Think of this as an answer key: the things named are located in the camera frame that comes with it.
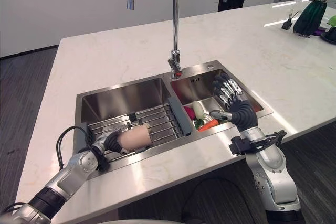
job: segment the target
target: double sink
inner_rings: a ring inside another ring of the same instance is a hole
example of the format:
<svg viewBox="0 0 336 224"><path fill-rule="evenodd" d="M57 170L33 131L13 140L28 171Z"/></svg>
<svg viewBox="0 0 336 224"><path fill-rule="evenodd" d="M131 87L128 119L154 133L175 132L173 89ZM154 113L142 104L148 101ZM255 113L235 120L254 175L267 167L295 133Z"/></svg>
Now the double sink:
<svg viewBox="0 0 336 224"><path fill-rule="evenodd" d="M199 132L183 106L198 101L205 113L225 111L222 101L214 95L212 82L221 73L228 74L241 87L255 109L258 118L272 110L255 97L237 78L218 61L211 61L183 69L178 80L171 73L144 78L112 87L77 95L75 125L83 127L94 141L100 135L127 125L146 123L152 145L121 155L106 152L110 170L138 162L153 155L234 127L229 122ZM75 131L74 149L85 146L84 135Z"/></svg>

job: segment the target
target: faucet handle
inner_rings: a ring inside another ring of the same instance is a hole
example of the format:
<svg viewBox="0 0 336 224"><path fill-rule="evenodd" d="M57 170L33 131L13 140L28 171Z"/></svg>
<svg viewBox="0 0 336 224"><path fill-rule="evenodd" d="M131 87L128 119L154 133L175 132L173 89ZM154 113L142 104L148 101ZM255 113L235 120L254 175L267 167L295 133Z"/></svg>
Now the faucet handle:
<svg viewBox="0 0 336 224"><path fill-rule="evenodd" d="M180 63L178 63L176 60L172 58L168 60L168 63L170 67L172 68L172 78L178 79L182 75L182 69L181 69Z"/></svg>

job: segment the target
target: chrome faucet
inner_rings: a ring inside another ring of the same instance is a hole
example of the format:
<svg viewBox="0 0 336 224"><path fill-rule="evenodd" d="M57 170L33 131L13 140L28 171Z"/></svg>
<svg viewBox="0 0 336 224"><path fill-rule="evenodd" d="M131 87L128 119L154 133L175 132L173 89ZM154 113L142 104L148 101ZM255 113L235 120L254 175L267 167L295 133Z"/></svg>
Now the chrome faucet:
<svg viewBox="0 0 336 224"><path fill-rule="evenodd" d="M134 10L134 0L127 0L127 9ZM171 51L171 58L168 60L169 65L172 68L172 79L178 79L182 75L182 69L180 66L180 50L178 49L179 42L179 0L173 0L173 32L174 32L174 45Z"/></svg>

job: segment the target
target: kitchen island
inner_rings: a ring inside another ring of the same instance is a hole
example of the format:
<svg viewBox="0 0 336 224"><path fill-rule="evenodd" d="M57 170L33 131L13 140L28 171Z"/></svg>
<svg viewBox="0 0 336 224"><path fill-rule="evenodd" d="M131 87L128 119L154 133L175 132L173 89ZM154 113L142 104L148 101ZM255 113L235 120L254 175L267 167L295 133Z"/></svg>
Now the kitchen island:
<svg viewBox="0 0 336 224"><path fill-rule="evenodd" d="M218 60L273 113L259 119L284 141L336 118L336 47L281 29L292 7L274 3L180 20L181 66ZM325 17L336 10L327 8ZM170 71L172 22L62 39L31 137L16 201L28 202L59 169L56 140L75 120L76 95ZM53 223L77 223L240 160L230 139L236 128L149 157L87 181ZM72 155L73 132L62 143Z"/></svg>

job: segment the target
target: carrot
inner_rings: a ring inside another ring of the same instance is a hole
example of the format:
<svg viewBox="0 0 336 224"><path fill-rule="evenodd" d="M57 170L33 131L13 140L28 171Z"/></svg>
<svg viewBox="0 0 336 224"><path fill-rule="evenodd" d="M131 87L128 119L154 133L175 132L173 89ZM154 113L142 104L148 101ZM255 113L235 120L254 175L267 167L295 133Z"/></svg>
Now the carrot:
<svg viewBox="0 0 336 224"><path fill-rule="evenodd" d="M213 119L210 122L204 124L201 128L198 129L198 131L204 131L217 125L219 125L219 122L216 119Z"/></svg>

